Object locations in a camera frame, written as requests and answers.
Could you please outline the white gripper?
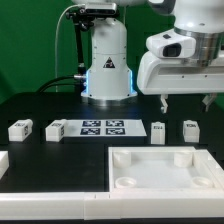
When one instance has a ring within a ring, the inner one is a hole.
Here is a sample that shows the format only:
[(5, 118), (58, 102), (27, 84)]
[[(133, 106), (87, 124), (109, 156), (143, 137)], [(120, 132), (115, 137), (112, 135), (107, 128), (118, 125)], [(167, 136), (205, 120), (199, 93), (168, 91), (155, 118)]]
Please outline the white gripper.
[(202, 103), (207, 112), (216, 100), (216, 93), (224, 92), (224, 53), (208, 67), (183, 64), (181, 59), (159, 59), (145, 53), (141, 59), (137, 86), (145, 95), (161, 95), (161, 112), (167, 113), (168, 95), (210, 93)]

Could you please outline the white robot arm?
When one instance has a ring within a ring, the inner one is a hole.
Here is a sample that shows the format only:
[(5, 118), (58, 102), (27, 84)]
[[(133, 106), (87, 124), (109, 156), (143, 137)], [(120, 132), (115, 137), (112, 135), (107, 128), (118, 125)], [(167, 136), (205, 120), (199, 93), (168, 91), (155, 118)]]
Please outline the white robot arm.
[[(224, 0), (71, 0), (73, 21), (92, 35), (92, 65), (82, 98), (95, 105), (120, 105), (139, 92), (158, 95), (162, 111), (170, 94), (203, 93), (208, 106), (224, 92)], [(174, 27), (147, 38), (137, 83), (126, 62), (127, 30), (117, 20), (120, 6), (147, 3), (173, 15)]]

